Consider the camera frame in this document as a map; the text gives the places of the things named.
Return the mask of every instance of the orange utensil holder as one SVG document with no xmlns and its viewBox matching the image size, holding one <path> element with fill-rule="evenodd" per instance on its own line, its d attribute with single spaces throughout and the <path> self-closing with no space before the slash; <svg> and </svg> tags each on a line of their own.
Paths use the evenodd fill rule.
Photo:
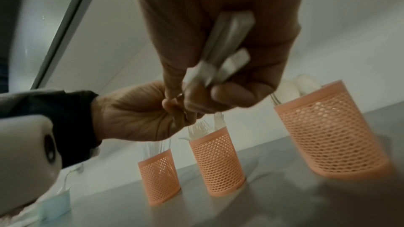
<svg viewBox="0 0 404 227">
<path fill-rule="evenodd" d="M 393 170 L 342 81 L 275 106 L 275 111 L 315 173 L 361 180 Z"/>
<path fill-rule="evenodd" d="M 181 189 L 170 149 L 139 162 L 138 166 L 151 206 L 169 200 Z"/>
<path fill-rule="evenodd" d="M 245 176 L 227 127 L 189 144 L 211 196 L 227 195 L 244 183 Z"/>
</svg>

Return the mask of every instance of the wrist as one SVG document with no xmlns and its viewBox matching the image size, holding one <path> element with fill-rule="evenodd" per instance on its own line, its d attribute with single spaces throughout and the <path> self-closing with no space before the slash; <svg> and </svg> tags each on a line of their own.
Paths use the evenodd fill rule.
<svg viewBox="0 0 404 227">
<path fill-rule="evenodd" d="M 107 138 L 103 124 L 104 101 L 103 97 L 98 96 L 91 102 L 91 119 L 93 122 L 94 135 L 98 141 Z"/>
</svg>

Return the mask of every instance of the black sleeve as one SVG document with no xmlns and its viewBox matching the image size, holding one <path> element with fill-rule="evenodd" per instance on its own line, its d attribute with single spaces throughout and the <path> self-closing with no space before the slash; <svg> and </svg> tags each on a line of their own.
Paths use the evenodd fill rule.
<svg viewBox="0 0 404 227">
<path fill-rule="evenodd" d="M 27 93 L 8 104 L 0 104 L 0 117 L 40 114 L 53 122 L 53 135 L 62 157 L 63 168 L 86 161 L 97 141 L 91 118 L 91 102 L 98 95 L 91 91 Z"/>
</svg>

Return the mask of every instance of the hand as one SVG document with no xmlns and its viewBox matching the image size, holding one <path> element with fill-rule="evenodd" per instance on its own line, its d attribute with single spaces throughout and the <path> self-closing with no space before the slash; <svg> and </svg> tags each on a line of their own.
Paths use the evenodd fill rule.
<svg viewBox="0 0 404 227">
<path fill-rule="evenodd" d="M 165 99 L 163 81 L 127 87 L 91 103 L 93 126 L 99 140 L 160 141 L 196 122 L 196 113 Z"/>
<path fill-rule="evenodd" d="M 163 65 L 167 98 L 181 93 L 186 69 L 195 66 L 213 23 L 224 10 L 252 10 L 256 24 L 242 47 L 251 62 L 230 81 L 185 91 L 185 107 L 213 113 L 250 107 L 277 88 L 289 50 L 299 34 L 301 0 L 139 0 L 151 40 Z"/>
</svg>

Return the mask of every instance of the countertop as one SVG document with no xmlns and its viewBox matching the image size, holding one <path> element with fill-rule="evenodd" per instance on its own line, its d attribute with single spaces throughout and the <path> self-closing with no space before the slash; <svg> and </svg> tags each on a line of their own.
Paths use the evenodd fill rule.
<svg viewBox="0 0 404 227">
<path fill-rule="evenodd" d="M 138 181 L 73 201 L 70 213 L 46 226 L 404 226 L 403 113 L 398 103 L 364 115 L 397 168 L 389 179 L 325 179 L 284 137 L 238 152 L 247 181 L 228 196 L 209 196 L 192 165 L 177 170 L 182 190 L 160 206 L 149 207 Z"/>
</svg>

